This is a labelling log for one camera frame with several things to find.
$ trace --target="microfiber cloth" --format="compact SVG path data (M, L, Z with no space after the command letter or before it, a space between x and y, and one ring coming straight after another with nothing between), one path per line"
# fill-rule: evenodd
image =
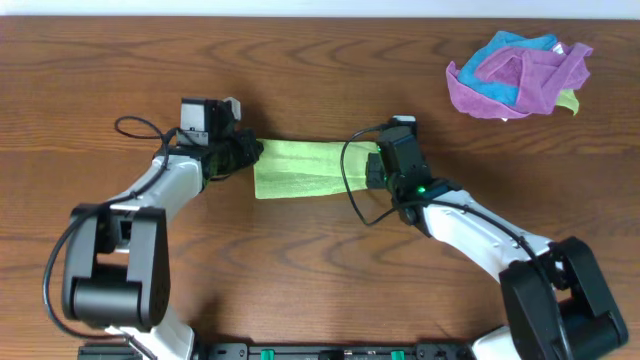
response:
M571 48L562 46L564 54L503 47L487 57L477 67L475 75L488 83L518 86L514 110L551 114L560 92L579 89L590 75L584 58L591 55L593 49L580 43Z
M517 84L503 84L497 81L487 82L479 79L476 77L478 66L490 55L506 46L547 51L553 48L557 42L558 39L551 34L535 39L527 39L507 31L498 31L489 44L473 54L471 59L460 69L457 79L460 83L490 99L513 106L516 104L518 97Z
M343 142L259 141L264 151L253 166L257 199L323 196L346 191L340 172ZM376 151L374 142L349 144L344 168L352 191L367 188L367 159L369 153Z

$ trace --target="green connector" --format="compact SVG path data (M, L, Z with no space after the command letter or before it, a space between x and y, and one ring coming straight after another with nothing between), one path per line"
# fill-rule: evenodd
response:
M391 360L404 360L404 351L392 351Z
M260 360L273 360L276 357L276 352L273 350L262 350L260 353Z

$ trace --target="wire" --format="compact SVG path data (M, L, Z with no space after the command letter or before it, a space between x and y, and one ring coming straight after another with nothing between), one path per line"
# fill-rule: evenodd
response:
M153 130L155 135L132 134L132 133L129 133L129 132L126 132L126 131L120 129L120 124L123 121L126 121L126 120L134 120L134 121L140 122L140 123L142 123L144 125L147 125L149 128L151 128ZM79 215L71 223L71 225L69 225L69 227L67 227L67 229L62 233L62 235L60 236L60 238L58 239L58 241L54 245L53 250L51 250L51 255L49 255L49 260L47 261L47 264L45 266L44 275L43 275L43 279L42 279L42 298L43 298L43 301L44 301L45 309L47 310L47 314L49 315L49 318L58 327L58 329L60 329L62 332L67 333L68 335L71 335L73 337L80 338L80 339L86 339L86 340L124 339L127 342L131 343L131 336L129 336L127 334L112 334L112 335L86 334L86 333L78 332L78 331L76 331L74 329L71 329L67 325L65 325L62 322L62 320L60 319L60 317L58 317L56 312L53 310L53 306L51 304L51 299L50 299L50 294L49 294L49 287L50 287L49 285L50 285L50 282L51 282L51 273L53 271L53 265L56 262L56 259L58 257L58 254L60 253L60 250L62 249L62 246L64 246L65 242L69 239L69 237L76 230L78 230L78 228L86 220L88 220L89 218L99 214L101 211L105 211L105 210L109 209L109 207L111 205L113 205L113 204L117 204L117 203L121 203L121 202L124 202L124 201L128 201L128 200L132 200L132 199L137 198L138 196L142 195L144 192L149 190L160 179L160 177L162 177L164 172L167 170L167 166L169 164L169 143L171 142L171 139L175 136L176 133L180 132L189 141L191 141L194 144L195 144L195 142L193 141L192 138L189 137L188 134L184 133L180 128L173 128L173 129L169 130L166 134L163 134L162 131L160 131L160 129L157 126L155 126L153 123L151 123L150 121L148 121L146 119L139 118L139 117L136 117L136 116L123 116L123 117L118 118L114 123L114 129L118 133L120 133L120 134L122 134L124 136L130 137L130 138L134 138L134 139L146 139L146 140L159 139L159 140L161 140L161 142L162 142L161 149L162 149L162 152L163 152L163 155L164 155L164 159L162 160L162 165L160 166L160 169L151 177L151 179L149 179L149 181L144 183L137 190L133 190L127 195L123 195L121 197L105 201L105 202L93 207L91 210Z
M347 174L344 171L344 155L347 152L347 147L349 146L349 144L359 138L360 136L366 134L366 133L370 133L370 132L374 132L374 131L381 131L384 130L388 127L388 125L378 125L378 126L374 126L368 129L364 129L364 130L360 130L357 133L353 134L351 136L351 138L349 140L347 140L344 143L344 146L342 146L342 152L340 153L340 171L342 172L342 180L344 181L344 187L347 189L347 195L349 196L349 201L351 201L351 205L353 206L353 210L356 211L356 214L358 214L358 217L360 218L360 221L362 221L363 224L365 224L366 226L373 226L377 223L379 223L380 221L382 221L384 218L386 218L387 216L393 214L396 209L395 208L391 208L389 209L387 212L385 212L384 214L378 216L378 218L376 218L375 220L369 222L367 221L367 219L364 218L364 215L362 215L362 213L360 212L360 209L358 209L358 205L356 205L356 200L353 198L353 194L351 193L351 188L349 187L349 181L347 181Z
M356 132L355 134L353 134L353 136L351 136L351 138L349 140L347 140L347 142L345 142L344 146L342 147L342 153L340 154L340 170L342 171L342 180L344 181L344 186L347 190L347 195L349 196L349 200L351 201L351 205L353 206L353 210L355 210L356 214L358 215L358 217L360 218L360 220L362 221L363 224L365 224L366 226L373 226L377 223L379 223L382 219L384 219L385 217L391 215L394 211L396 210L401 210L401 209L405 209L405 208L410 208L410 207L414 207L414 206L423 206L423 207L427 207L429 205L440 205L440 206L447 206L453 209L458 209L458 210L462 210L465 212L468 212L469 214L475 215L479 218L481 218L482 220L488 222L489 224L495 226L496 228L498 228L500 231L504 232L507 236L513 238L513 240L527 253L527 255L531 258L531 262L533 263L533 266L536 270L536 272L538 273L538 276L540 277L540 279L542 280L543 284L550 284L551 282L549 281L549 277L547 276L544 267L542 266L542 263L540 263L540 260L538 259L538 256L536 255L536 253L533 251L533 249L531 248L531 246L529 245L529 243L520 235L516 234L513 230L509 229L508 227L506 227L505 225L501 224L500 222L496 221L495 219L492 219L491 217L489 217L488 215L477 211L475 209L470 208L467 205L460 205L460 204L455 204L455 203L450 203L450 202L446 202L446 201L440 201L440 200L416 200L416 201L406 201L403 203L398 203L397 199L395 197L395 193L392 192L392 196L394 199L394 207L392 209L390 209L389 211L385 212L384 214L382 214L380 217L378 217L376 220L372 221L372 222L367 222L367 220L364 218L364 216L362 215L362 213L360 212L360 209L358 209L358 206L356 205L356 202L353 198L353 194L351 193L351 189L349 188L349 183L347 182L347 176L344 170L344 154L347 151L347 147L349 146L349 144L355 140L356 138L362 136L363 134L369 133L369 132L374 132L374 131L380 131L380 130L384 130L386 129L388 126L387 125L380 125L380 126L376 126L376 127L372 127L372 128L368 128L368 129L364 129L364 130L360 130L358 132ZM560 333L560 341L562 343L562 347L566 356L566 360L573 360L573 352L571 350L571 345L569 344L569 337L567 335L567 330L564 327L564 323L562 322L562 313L560 312L560 307L558 306L558 299L556 298L555 292L553 291L552 287L549 286L545 286L545 291L547 293L547 296L549 297L550 301L552 302L552 306L554 307L554 317L556 320L556 325L558 327L558 332Z

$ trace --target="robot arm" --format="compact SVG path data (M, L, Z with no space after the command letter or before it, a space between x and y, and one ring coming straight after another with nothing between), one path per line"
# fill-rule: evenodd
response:
M191 359L195 334L168 305L167 224L210 181L258 160L262 144L253 131L234 128L239 105L233 98L183 99L182 131L168 160L156 154L149 170L116 198L138 191L166 166L162 176L144 193L102 209L73 233L62 292L67 319L126 334L147 357ZM93 208L79 205L72 221ZM128 265L98 261L97 254L112 252L128 253Z
M478 359L565 359L561 331L575 359L624 345L628 332L598 264L582 241L555 243L526 232L446 179L434 178L411 116L396 116L369 155L369 188L386 188L401 219L460 250L500 282L509 328L477 340ZM571 290L560 304L551 286Z

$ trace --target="purple cloth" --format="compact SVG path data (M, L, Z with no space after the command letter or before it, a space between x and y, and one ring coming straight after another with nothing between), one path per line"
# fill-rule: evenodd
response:
M563 45L563 49L566 55L504 47L478 66L474 74L478 79L519 87L513 108L461 84L457 79L459 71L451 62L446 71L451 101L458 111L481 119L517 119L531 113L550 114L560 91L579 89L590 75L584 57L591 55L592 48L577 43L571 48Z

